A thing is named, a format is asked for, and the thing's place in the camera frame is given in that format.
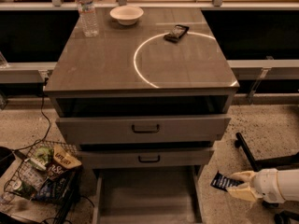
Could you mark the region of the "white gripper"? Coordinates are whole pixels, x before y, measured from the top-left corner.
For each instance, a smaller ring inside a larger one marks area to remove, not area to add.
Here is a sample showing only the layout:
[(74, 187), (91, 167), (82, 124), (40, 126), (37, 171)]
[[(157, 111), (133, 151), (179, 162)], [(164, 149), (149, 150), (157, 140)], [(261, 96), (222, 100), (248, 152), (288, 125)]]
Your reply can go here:
[(284, 203), (285, 200), (278, 187), (278, 170), (262, 169), (254, 171), (237, 172), (230, 175), (234, 180), (250, 182), (253, 179), (253, 187), (241, 184), (227, 188), (228, 193), (237, 199), (256, 202), (263, 198), (268, 203)]

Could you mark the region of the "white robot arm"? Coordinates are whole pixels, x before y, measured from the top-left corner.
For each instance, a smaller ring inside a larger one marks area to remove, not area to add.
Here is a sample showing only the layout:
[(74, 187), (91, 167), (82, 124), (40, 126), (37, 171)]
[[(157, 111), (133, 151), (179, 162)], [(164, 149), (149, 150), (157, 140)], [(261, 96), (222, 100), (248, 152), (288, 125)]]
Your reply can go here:
[(250, 202), (263, 199), (267, 203), (299, 202), (299, 169), (245, 171), (233, 173), (231, 178), (242, 181), (242, 184), (226, 189), (237, 199)]

